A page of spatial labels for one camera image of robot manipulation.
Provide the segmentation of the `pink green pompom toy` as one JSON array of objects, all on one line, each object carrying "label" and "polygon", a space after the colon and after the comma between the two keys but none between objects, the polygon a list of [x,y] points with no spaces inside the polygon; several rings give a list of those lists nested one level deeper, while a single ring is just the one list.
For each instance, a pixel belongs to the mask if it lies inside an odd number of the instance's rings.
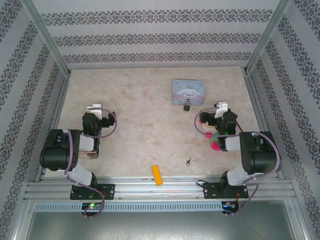
[{"label": "pink green pompom toy", "polygon": [[210,147],[215,151],[220,151],[220,144],[217,136],[219,135],[218,132],[206,132],[206,138],[209,139]]}]

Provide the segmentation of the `blue cartoon tin box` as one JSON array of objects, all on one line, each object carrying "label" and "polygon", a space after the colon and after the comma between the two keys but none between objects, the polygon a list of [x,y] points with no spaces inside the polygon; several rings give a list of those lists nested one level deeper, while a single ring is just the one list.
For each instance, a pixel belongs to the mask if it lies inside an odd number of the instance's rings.
[{"label": "blue cartoon tin box", "polygon": [[174,79],[172,87],[172,104],[200,107],[205,99],[205,83],[202,80]]}]

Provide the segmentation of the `yellow rectangular block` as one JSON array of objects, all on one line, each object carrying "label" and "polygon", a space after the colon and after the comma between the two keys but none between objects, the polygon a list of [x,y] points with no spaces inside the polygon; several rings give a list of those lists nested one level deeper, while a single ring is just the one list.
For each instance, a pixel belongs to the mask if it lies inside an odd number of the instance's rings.
[{"label": "yellow rectangular block", "polygon": [[163,180],[162,180],[162,176],[161,176],[161,173],[160,173],[159,166],[158,165],[153,165],[151,167],[151,171],[152,171],[152,174],[153,174],[153,179],[155,181],[155,184],[157,186],[162,185],[163,184]]}]

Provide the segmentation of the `circuit board with green light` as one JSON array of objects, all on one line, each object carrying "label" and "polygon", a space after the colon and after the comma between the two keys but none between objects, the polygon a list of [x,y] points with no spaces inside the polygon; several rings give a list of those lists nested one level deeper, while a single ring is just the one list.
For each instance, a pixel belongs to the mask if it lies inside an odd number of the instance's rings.
[{"label": "circuit board with green light", "polygon": [[100,202],[83,203],[81,206],[82,211],[99,211],[102,208]]}]

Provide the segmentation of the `grey sheet metal tray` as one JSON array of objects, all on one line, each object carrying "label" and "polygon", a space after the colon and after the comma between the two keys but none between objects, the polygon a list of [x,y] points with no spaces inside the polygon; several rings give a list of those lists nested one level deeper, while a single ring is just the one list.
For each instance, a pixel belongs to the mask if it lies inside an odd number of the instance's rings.
[{"label": "grey sheet metal tray", "polygon": [[294,199],[252,201],[234,216],[218,211],[105,212],[22,208],[13,240],[317,240]]}]

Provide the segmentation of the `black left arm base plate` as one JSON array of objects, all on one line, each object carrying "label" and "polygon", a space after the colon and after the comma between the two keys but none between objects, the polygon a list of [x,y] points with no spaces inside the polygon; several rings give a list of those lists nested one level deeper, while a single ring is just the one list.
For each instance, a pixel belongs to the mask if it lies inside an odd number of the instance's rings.
[{"label": "black left arm base plate", "polygon": [[[103,194],[105,200],[113,200],[115,194],[114,184],[98,184],[97,190]],[[84,186],[72,185],[70,192],[71,200],[102,200],[102,196],[95,190]]]}]

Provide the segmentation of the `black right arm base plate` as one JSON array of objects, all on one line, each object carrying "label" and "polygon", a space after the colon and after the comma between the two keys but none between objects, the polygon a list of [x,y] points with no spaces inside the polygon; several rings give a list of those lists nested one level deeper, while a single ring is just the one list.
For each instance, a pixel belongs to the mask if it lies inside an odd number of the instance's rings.
[{"label": "black right arm base plate", "polygon": [[246,186],[223,186],[217,182],[205,182],[203,184],[203,194],[205,199],[248,199],[249,192]]}]

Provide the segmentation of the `aluminium mounting rail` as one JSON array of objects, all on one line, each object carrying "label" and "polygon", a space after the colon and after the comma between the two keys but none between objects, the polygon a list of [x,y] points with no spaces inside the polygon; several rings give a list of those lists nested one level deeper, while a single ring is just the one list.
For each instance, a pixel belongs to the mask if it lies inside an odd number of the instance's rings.
[{"label": "aluminium mounting rail", "polygon": [[[98,177],[102,184],[115,184],[116,202],[178,202],[201,201],[204,199],[201,180],[218,182],[217,175],[164,176],[163,184],[157,186],[151,176],[136,177]],[[291,180],[279,179],[273,174],[255,180],[259,185],[253,200],[285,200],[295,198],[296,192]],[[26,186],[23,200],[32,202],[68,202],[70,201],[71,182],[62,177],[44,177],[39,182],[30,182]]]}]

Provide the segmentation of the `aluminium frame post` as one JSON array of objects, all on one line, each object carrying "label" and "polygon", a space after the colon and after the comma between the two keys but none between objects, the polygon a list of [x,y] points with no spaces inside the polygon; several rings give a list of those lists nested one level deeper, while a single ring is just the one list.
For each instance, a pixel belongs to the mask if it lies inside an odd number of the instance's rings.
[{"label": "aluminium frame post", "polygon": [[51,52],[55,62],[59,66],[59,69],[62,71],[65,77],[70,76],[70,69],[63,58],[54,38],[52,37],[48,27],[45,24],[41,14],[37,10],[33,0],[20,0],[23,7],[25,8],[28,16],[34,23],[35,27],[37,28],[43,42],[47,45],[49,51]]},{"label": "aluminium frame post", "polygon": [[242,73],[244,75],[247,75],[255,66],[291,2],[292,0],[279,0],[277,7],[275,8],[263,34],[261,35],[254,51],[252,52],[250,59],[248,60],[248,63],[244,68],[242,68]]}]

